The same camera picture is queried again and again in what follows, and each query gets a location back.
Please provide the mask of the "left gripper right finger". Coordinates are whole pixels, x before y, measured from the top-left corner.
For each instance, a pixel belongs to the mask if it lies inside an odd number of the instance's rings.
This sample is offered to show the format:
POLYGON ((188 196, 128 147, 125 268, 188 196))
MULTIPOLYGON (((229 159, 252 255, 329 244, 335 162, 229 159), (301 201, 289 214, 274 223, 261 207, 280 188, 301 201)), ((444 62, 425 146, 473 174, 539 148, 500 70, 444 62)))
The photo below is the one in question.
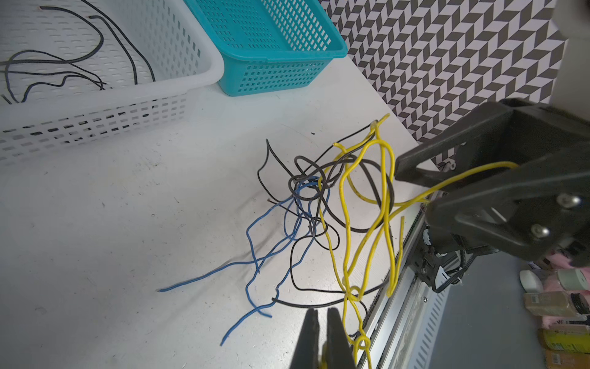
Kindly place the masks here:
POLYGON ((327 311, 327 340, 322 351, 322 368, 355 369, 348 339, 339 311, 330 307, 327 311))

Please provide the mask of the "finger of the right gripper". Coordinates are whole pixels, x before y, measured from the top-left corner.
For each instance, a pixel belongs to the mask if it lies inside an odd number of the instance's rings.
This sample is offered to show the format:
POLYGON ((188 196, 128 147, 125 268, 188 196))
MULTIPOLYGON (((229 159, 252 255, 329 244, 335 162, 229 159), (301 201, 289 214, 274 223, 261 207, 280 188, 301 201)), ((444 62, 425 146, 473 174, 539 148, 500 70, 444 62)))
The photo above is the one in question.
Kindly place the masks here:
POLYGON ((396 159, 395 179, 431 188, 470 169, 509 161, 523 165, 589 140, 589 120, 546 104, 517 98, 475 107, 447 130, 396 159), (455 172, 418 165, 456 150, 455 172))
POLYGON ((560 248, 589 259, 589 153, 556 152, 514 169, 489 169, 444 185, 427 205, 434 252, 504 252, 536 261, 560 248))

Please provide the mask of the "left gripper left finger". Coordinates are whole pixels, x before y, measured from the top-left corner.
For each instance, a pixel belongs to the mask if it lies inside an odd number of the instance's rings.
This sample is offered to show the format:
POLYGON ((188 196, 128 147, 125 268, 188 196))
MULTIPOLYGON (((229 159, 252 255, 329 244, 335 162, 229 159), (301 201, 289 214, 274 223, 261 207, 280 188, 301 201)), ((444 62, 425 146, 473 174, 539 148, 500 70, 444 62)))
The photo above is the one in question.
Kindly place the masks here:
POLYGON ((289 369, 318 369, 320 323, 318 311, 308 309, 289 369))

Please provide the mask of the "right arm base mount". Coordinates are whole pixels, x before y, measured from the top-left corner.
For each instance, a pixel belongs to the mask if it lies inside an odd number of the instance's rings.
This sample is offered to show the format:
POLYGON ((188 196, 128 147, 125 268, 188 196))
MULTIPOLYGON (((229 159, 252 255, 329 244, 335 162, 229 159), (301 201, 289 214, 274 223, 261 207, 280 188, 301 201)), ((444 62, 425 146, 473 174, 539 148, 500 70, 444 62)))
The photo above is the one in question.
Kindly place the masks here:
POLYGON ((459 284, 476 258, 499 252, 479 241, 424 225, 410 267, 435 293, 459 284))

